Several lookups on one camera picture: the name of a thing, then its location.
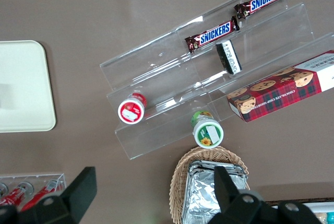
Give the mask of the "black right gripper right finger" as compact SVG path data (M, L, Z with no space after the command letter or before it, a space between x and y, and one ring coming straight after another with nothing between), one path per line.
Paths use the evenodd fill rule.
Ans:
M273 209L255 193L241 193L225 167L214 168L214 193L220 212L209 223L273 223Z

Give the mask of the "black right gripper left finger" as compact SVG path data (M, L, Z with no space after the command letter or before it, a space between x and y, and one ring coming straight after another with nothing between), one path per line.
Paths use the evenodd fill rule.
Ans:
M47 194L18 223L80 223L97 194L96 168L85 167L61 193Z

